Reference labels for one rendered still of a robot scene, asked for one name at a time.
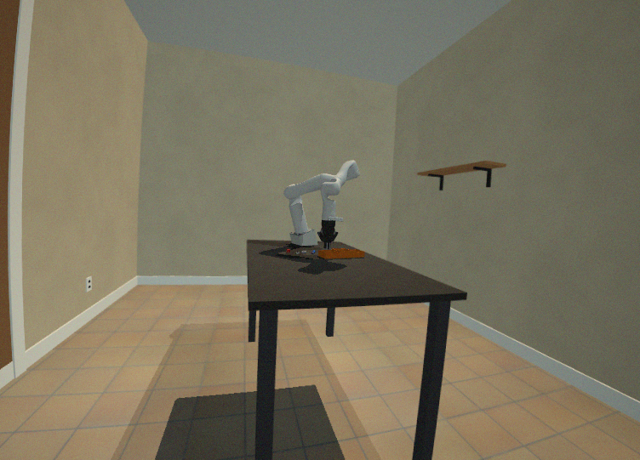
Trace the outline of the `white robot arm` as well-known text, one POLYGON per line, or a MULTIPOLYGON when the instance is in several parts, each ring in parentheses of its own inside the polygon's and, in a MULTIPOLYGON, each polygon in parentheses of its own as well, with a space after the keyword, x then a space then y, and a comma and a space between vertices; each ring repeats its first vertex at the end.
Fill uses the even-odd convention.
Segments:
POLYGON ((301 195, 321 190, 323 199, 322 220, 343 221, 343 218, 335 217, 336 202, 330 200, 329 196, 338 195, 341 186, 347 180, 354 179, 359 175, 360 173, 356 162, 349 161, 342 165, 340 171, 335 176, 322 173, 301 184, 288 186, 284 191, 284 195, 289 199, 289 210, 295 233, 299 234, 308 231, 301 195))

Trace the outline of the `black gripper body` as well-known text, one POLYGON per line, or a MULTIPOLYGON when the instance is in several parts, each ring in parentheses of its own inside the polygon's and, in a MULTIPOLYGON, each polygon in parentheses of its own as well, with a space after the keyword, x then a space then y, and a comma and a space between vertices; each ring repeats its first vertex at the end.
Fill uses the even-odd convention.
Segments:
POLYGON ((322 220, 322 229, 323 229, 323 235, 324 236, 327 236, 327 230, 329 230, 329 236, 330 236, 330 231, 331 230, 334 233, 334 227, 335 227, 335 221, 322 220))

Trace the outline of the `orange labelled bins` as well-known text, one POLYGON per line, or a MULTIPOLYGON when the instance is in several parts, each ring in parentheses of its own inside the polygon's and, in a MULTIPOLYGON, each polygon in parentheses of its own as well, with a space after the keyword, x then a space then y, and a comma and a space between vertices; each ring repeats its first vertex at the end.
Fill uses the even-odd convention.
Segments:
POLYGON ((332 248, 332 250, 318 250, 321 258, 364 258, 364 251, 357 249, 332 248))

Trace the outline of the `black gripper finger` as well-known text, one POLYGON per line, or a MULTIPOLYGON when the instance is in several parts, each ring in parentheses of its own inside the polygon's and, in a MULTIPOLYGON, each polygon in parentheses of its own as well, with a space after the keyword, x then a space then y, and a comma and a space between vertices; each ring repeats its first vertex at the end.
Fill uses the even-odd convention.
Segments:
POLYGON ((334 233, 333 233, 332 230, 330 231, 330 236, 328 238, 328 249, 330 249, 330 244, 331 244, 332 241, 334 241, 334 239, 335 239, 335 237, 337 235, 338 235, 338 232, 334 231, 334 233))
POLYGON ((329 230, 327 230, 327 236, 323 236, 323 229, 319 231, 317 234, 320 240, 324 242, 324 249, 328 250, 329 230))

